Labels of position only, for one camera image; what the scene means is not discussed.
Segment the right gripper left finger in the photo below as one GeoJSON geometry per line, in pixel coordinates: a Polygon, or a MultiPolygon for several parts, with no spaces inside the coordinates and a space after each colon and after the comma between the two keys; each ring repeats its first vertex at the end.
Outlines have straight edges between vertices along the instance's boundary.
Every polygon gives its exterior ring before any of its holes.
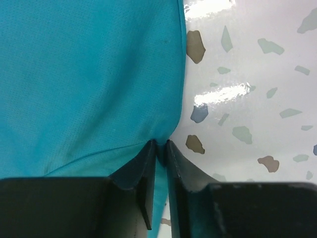
{"type": "Polygon", "coordinates": [[[156,142],[108,177],[0,181],[3,238],[145,238],[152,228],[156,142]]]}

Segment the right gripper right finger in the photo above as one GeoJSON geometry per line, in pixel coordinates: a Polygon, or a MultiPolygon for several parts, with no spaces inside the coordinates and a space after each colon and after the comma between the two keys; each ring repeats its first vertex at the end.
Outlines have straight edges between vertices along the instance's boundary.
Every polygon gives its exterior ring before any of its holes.
{"type": "Polygon", "coordinates": [[[165,145],[174,238],[314,238],[317,187],[305,182],[219,182],[165,145]]]}

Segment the teal t shirt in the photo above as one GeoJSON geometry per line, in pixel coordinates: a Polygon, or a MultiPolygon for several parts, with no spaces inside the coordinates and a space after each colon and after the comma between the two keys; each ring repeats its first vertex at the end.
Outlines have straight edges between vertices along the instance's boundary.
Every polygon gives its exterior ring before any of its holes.
{"type": "Polygon", "coordinates": [[[0,180],[108,177],[153,140],[157,237],[185,61],[181,0],[1,1],[0,180]]]}

